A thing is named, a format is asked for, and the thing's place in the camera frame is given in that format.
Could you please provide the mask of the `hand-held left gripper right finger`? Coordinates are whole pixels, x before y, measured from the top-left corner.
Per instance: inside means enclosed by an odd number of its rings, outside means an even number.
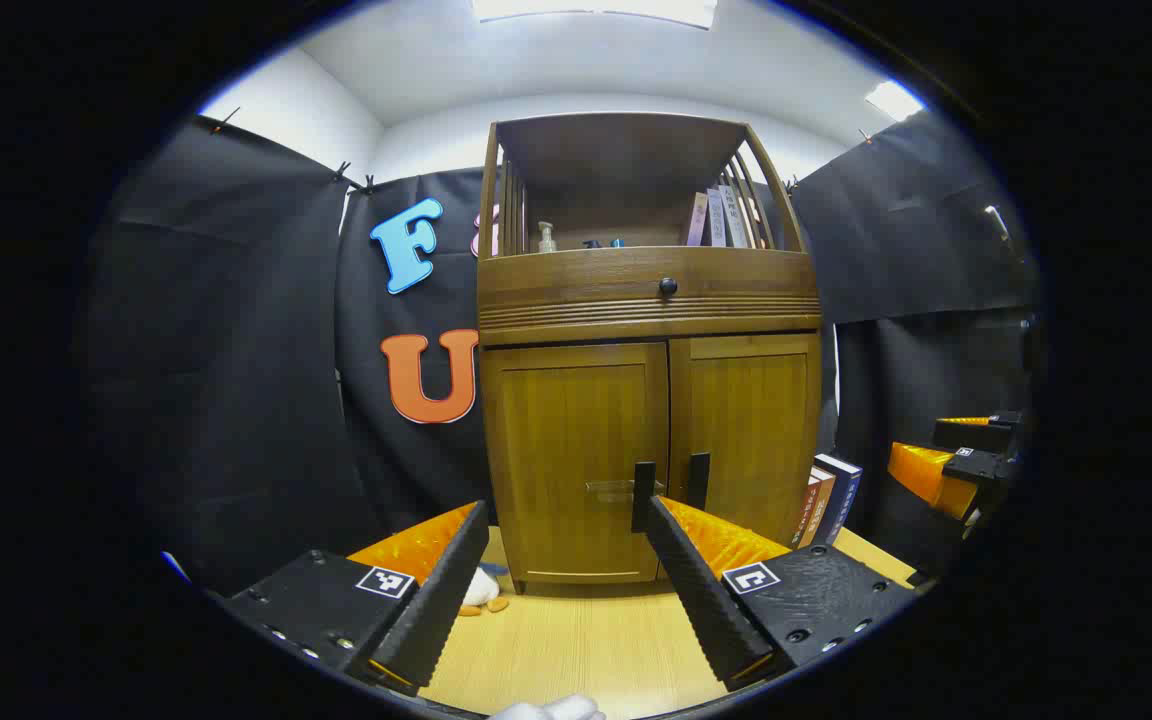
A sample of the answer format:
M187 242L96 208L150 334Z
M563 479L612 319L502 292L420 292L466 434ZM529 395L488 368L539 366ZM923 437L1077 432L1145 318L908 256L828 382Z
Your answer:
M650 498L644 520L710 670L732 691L838 655L916 600L828 544L788 550L668 497Z

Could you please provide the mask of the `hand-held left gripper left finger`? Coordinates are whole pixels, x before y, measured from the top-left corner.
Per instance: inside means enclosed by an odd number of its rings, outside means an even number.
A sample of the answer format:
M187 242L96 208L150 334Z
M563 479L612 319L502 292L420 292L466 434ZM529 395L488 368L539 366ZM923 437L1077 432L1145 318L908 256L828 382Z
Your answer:
M433 679L486 544L488 509L475 501L348 556L306 551L221 606L329 670L416 696Z

